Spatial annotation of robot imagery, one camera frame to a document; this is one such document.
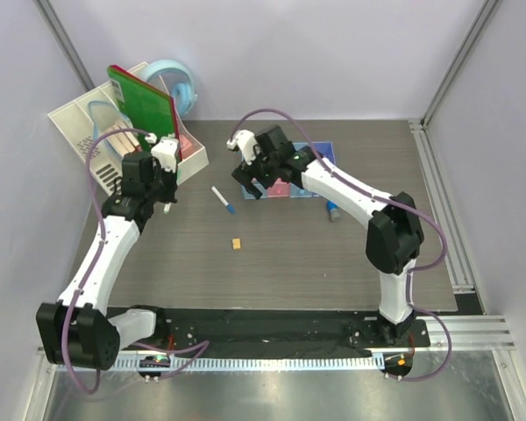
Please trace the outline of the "four colour drawer organizer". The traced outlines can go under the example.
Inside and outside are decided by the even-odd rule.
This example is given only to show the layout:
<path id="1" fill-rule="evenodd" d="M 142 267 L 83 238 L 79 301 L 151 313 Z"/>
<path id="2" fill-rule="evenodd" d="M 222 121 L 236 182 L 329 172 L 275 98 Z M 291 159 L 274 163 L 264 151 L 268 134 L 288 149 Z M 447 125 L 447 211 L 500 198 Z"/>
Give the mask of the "four colour drawer organizer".
<path id="1" fill-rule="evenodd" d="M 331 142 L 315 142 L 316 150 L 323 158 L 328 159 L 332 164 L 336 164 L 333 144 Z M 287 183 L 278 179 L 271 187 L 265 189 L 257 179 L 252 179 L 253 185 L 262 193 L 261 199 L 275 198 L 311 198 L 318 197 L 318 194 L 312 193 L 306 189 L 301 189 L 294 184 Z"/>

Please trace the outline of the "blue capped marker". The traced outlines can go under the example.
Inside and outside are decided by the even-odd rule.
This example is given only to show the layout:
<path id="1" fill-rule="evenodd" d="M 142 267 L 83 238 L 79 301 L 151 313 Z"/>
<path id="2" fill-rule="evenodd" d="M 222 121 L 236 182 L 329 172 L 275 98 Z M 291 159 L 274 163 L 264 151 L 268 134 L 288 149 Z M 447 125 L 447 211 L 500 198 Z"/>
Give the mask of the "blue capped marker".
<path id="1" fill-rule="evenodd" d="M 227 201 L 216 186 L 212 186 L 210 189 L 230 214 L 236 213 L 235 208 Z"/>

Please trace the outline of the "blue grey glue stick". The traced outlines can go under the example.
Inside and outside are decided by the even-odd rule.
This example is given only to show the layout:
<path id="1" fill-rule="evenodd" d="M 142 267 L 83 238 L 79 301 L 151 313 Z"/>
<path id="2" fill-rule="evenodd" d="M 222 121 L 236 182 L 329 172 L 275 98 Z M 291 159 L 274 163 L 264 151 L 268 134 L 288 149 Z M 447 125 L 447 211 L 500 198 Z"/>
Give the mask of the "blue grey glue stick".
<path id="1" fill-rule="evenodd" d="M 339 208 L 335 203 L 328 201 L 326 203 L 326 208 L 329 214 L 329 219 L 332 223 L 337 222 L 341 218 Z"/>

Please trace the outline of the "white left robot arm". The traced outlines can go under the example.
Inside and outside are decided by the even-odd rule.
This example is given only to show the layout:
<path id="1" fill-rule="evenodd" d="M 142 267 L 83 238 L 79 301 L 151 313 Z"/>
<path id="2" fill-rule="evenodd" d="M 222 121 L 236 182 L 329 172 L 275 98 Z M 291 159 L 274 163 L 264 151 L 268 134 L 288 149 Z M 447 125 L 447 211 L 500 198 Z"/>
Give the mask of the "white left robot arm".
<path id="1" fill-rule="evenodd" d="M 73 280 L 55 303 L 40 305 L 36 321 L 47 359 L 107 370 L 120 350 L 141 341 L 161 349 L 169 325 L 159 307 L 134 305 L 107 316 L 110 293 L 132 247 L 153 215 L 156 203 L 174 203 L 177 158 L 155 150 L 128 153 L 116 192 L 100 208 L 96 236 Z"/>

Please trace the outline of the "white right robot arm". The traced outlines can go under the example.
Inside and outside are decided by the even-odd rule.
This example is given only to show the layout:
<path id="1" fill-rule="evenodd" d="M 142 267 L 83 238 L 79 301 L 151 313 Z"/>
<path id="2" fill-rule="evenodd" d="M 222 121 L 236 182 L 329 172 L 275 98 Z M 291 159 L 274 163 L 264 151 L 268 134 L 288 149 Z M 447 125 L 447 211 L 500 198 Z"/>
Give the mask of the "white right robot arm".
<path id="1" fill-rule="evenodd" d="M 424 241 L 413 198 L 356 180 L 312 146 L 296 148 L 277 125 L 259 133 L 240 130 L 226 146 L 241 155 L 232 177 L 254 198 L 282 181 L 326 198 L 363 225 L 366 257 L 380 277 L 378 334 L 388 346 L 406 340 L 416 318 L 406 296 L 406 273 Z"/>

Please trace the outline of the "pink box in rack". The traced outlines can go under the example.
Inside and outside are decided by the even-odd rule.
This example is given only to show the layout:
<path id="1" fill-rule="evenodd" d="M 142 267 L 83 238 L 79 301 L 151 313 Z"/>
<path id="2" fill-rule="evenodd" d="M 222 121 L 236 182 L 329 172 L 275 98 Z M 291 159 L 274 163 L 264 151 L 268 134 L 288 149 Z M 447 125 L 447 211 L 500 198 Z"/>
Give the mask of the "pink box in rack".
<path id="1" fill-rule="evenodd" d="M 184 134 L 179 136 L 179 142 L 181 147 L 181 158 L 185 160 L 194 152 L 193 144 Z"/>

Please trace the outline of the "green folder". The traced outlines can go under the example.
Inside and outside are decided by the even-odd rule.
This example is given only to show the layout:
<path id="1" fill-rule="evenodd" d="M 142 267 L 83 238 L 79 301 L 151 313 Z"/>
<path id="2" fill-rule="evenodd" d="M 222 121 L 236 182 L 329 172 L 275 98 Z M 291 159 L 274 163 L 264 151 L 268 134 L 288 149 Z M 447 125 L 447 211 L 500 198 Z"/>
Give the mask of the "green folder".
<path id="1" fill-rule="evenodd" d="M 118 65 L 107 67 L 107 75 L 120 112 L 135 128 L 162 137 L 179 138 L 174 101 L 169 94 L 154 88 Z"/>

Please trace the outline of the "light blue headphones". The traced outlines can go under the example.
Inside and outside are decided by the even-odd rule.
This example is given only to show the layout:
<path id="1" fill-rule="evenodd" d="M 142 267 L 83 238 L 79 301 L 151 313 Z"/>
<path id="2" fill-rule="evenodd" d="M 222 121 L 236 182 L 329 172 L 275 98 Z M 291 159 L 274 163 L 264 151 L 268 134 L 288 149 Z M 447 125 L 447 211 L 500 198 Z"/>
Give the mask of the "light blue headphones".
<path id="1" fill-rule="evenodd" d="M 191 112 L 197 100 L 194 76 L 182 63 L 174 60 L 154 61 L 141 70 L 141 78 L 145 82 L 165 74 L 185 78 L 183 82 L 176 82 L 170 88 L 170 96 L 176 101 L 176 111 L 183 118 Z"/>

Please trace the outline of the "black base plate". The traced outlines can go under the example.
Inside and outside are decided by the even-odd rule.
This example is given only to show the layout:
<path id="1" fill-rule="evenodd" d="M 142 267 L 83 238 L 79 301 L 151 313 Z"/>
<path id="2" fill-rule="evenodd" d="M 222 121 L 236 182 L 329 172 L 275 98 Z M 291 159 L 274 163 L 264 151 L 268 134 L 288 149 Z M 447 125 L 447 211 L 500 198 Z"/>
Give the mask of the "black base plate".
<path id="1" fill-rule="evenodd" d="M 146 344 L 181 350 L 207 340 L 204 358 L 364 358 L 374 348 L 415 351 L 431 345 L 422 319 L 393 331 L 376 311 L 166 308 L 163 320 L 167 331 Z"/>

